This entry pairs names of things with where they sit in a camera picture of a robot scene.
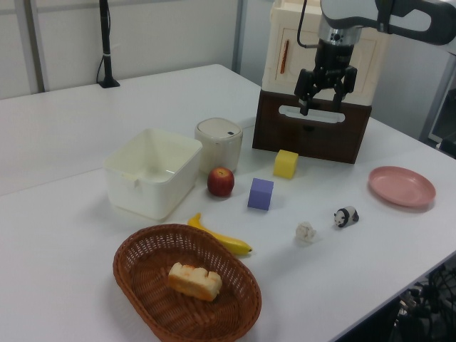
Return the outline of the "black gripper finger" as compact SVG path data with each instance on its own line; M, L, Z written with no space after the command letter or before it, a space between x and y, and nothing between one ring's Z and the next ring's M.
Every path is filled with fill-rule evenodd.
M334 110L339 110L342 100L348 93L352 93L356 83L357 69L353 66L348 66L338 72L335 81L333 82L334 96L332 106Z
M315 85L316 75L313 71L301 69L294 95L298 98L300 113L302 115L308 115L309 104L313 97L318 93L318 88Z

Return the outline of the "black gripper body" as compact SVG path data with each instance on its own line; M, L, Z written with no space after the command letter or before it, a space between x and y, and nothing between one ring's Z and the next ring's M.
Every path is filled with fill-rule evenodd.
M350 66L354 45L336 45L320 39L315 57L316 86L333 86L340 70Z

